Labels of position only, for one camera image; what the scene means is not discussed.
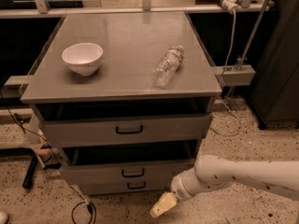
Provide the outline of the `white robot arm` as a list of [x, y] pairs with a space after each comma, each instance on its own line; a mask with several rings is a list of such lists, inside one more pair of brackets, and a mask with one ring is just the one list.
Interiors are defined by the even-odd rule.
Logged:
[[174, 176], [149, 213], [159, 217], [178, 204], [204, 192], [228, 188], [232, 183], [299, 200], [299, 161], [229, 161], [215, 155], [200, 156], [193, 168]]

